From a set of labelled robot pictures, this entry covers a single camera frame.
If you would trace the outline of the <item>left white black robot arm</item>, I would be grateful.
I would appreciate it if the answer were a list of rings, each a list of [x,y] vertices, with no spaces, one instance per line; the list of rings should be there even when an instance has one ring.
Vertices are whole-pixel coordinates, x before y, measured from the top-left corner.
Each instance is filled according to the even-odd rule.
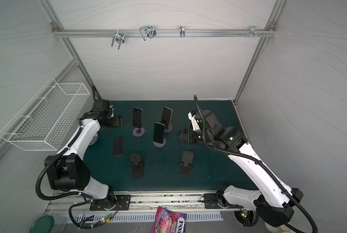
[[[77,195],[112,208],[117,202],[112,188],[94,179],[83,159],[100,130],[121,127],[123,120],[121,116],[114,115],[110,101],[94,98],[92,109],[84,113],[77,123],[77,131],[69,142],[56,155],[45,159],[35,192],[45,201]]]

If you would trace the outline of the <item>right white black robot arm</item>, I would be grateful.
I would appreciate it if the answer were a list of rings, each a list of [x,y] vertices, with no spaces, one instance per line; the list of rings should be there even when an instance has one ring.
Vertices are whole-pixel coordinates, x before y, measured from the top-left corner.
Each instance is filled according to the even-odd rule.
[[[190,129],[181,129],[177,139],[182,145],[203,145],[206,148],[226,155],[236,163],[257,186],[257,190],[246,190],[233,185],[223,185],[218,191],[218,205],[226,209],[230,205],[240,205],[256,213],[271,227],[286,226],[298,233],[299,229],[290,221],[297,207],[311,225],[312,232],[318,232],[317,224],[308,211],[300,204],[303,193],[281,181],[260,157],[245,154],[253,152],[244,134],[233,127],[223,128],[215,114],[201,110],[194,95],[196,108],[188,113],[192,123]]]

